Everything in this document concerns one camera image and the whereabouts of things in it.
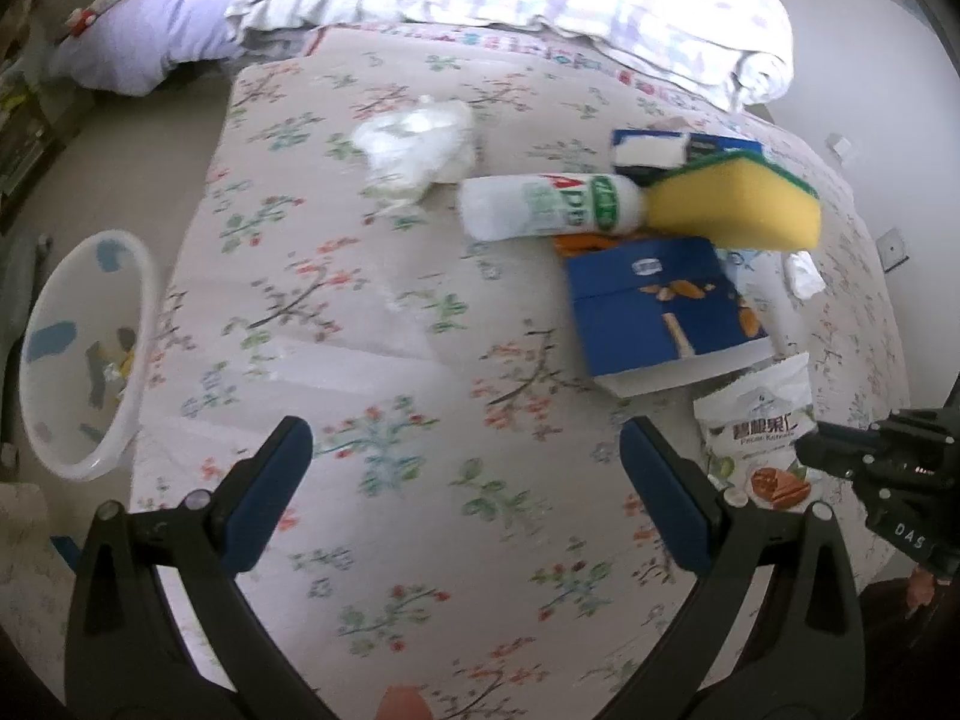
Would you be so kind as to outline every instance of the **white wall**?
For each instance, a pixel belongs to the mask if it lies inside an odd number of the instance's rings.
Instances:
[[[796,79],[769,104],[853,186],[874,237],[901,228],[910,260],[887,276],[915,406],[960,371],[960,77],[936,35],[888,0],[782,0]],[[846,135],[840,167],[824,140]]]

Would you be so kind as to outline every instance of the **green label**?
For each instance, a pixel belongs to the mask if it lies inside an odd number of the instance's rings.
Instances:
[[[593,217],[600,232],[610,232],[616,227],[617,211],[616,189],[613,181],[606,175],[595,175],[590,180],[590,193],[593,195]]]

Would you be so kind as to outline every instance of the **bed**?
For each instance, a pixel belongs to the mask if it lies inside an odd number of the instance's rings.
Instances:
[[[238,77],[160,315],[131,507],[214,487],[300,415],[313,464],[238,583],[330,707],[372,717],[388,685],[417,685],[438,718],[593,717],[693,584],[632,493],[619,426],[649,415],[702,461],[691,401],[710,386],[613,399],[589,384],[549,241],[467,240],[450,190],[377,213],[349,133],[423,94],[469,102],[489,175],[605,170],[624,125],[761,141],[822,199],[827,290],[791,298],[771,253],[739,252],[734,277],[779,352],[809,352],[818,418],[863,427],[906,402],[877,252],[850,188],[799,139],[589,47],[370,25]],[[816,495],[863,586],[892,549],[847,487]],[[223,682],[165,584],[199,669]]]
[[[179,63],[288,58],[316,28],[401,22],[582,36],[723,110],[775,100],[793,77],[779,0],[124,0],[61,43],[49,73],[144,95]]]

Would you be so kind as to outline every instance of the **white tissue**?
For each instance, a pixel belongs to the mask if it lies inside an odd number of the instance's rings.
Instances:
[[[808,251],[784,255],[784,273],[790,291],[800,300],[810,300],[827,288]]]
[[[414,205],[430,184],[458,183],[476,166],[473,113],[462,100],[422,97],[416,108],[363,122],[352,140],[367,156],[367,186],[386,201],[383,211]]]

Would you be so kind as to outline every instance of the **bolt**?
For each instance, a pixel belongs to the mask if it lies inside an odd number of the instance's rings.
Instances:
[[[813,512],[813,517],[822,519],[824,522],[829,522],[829,520],[833,519],[833,509],[821,501],[817,501],[815,504],[813,504],[813,506],[810,507],[810,511]]]
[[[750,496],[744,493],[743,490],[727,488],[723,491],[723,499],[727,501],[728,506],[733,506],[735,509],[743,509],[750,501]]]
[[[193,490],[192,493],[186,493],[184,506],[191,512],[198,512],[210,502],[209,490]]]
[[[122,511],[123,507],[116,501],[104,501],[97,507],[97,519],[107,521],[107,519],[113,519]]]

